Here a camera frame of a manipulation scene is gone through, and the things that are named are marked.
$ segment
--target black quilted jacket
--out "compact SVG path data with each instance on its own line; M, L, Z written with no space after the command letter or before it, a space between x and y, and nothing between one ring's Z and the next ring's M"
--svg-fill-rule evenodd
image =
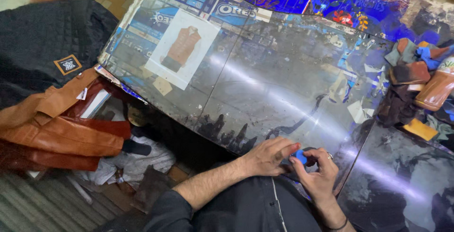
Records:
M94 0L0 11L0 110L93 67L118 20Z

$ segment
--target black shirt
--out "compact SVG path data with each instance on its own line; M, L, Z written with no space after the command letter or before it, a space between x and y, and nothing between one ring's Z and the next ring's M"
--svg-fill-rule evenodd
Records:
M151 210L148 232L318 232L308 202L279 177L250 177L224 190L191 219L190 204L176 191Z

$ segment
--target hairy forearm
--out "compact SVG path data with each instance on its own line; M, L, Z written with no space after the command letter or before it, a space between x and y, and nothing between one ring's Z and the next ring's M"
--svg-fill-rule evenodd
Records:
M345 224L347 217L344 212L341 210L341 207L338 205L336 198L332 196L329 200L323 203L315 203L318 211L320 212L323 222L328 228L340 228ZM343 229L337 230L339 232L354 232L356 231L353 226L350 224L350 221L347 222L346 226Z
M217 194L251 176L245 171L244 160L238 158L218 168L200 173L173 187L193 208L201 209Z

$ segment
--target orange vest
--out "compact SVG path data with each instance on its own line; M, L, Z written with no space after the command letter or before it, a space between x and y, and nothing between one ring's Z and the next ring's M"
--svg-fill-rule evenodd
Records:
M189 34L189 28L181 28L178 38L170 47L167 56L184 65L200 39L197 30L193 34Z

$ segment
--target shirt sleeve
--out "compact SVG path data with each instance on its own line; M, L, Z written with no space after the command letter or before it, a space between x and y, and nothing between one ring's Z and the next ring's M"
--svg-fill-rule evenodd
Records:
M189 232L192 207L176 191L164 192L154 203L150 212L150 222L145 226L146 232Z

